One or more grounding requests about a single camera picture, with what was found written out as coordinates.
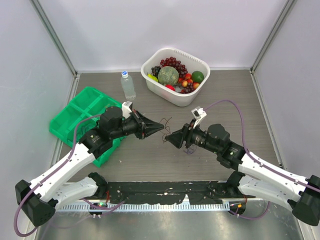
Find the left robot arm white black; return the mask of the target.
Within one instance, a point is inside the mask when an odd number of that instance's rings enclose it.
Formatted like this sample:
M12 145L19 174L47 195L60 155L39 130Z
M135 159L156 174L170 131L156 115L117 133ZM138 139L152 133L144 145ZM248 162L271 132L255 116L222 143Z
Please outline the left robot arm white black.
M20 180L15 185L17 211L23 211L35 227L49 221L56 210L86 197L100 200L106 196L108 183L98 173L90 173L83 180L69 186L64 184L79 170L112 148L113 141L129 135L143 140L164 129L132 108L131 102L122 107L111 106L98 115L95 127L71 151L39 177L30 182Z

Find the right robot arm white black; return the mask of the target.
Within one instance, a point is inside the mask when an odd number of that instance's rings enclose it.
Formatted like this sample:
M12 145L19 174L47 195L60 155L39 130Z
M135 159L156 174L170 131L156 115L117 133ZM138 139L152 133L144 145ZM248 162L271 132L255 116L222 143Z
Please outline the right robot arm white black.
M207 131L185 124L165 137L180 149L196 145L217 156L217 161L233 174L226 184L226 193L233 198L240 194L254 196L280 205L300 221L317 226L320 222L320 178L305 177L275 166L230 139L221 124L210 125Z

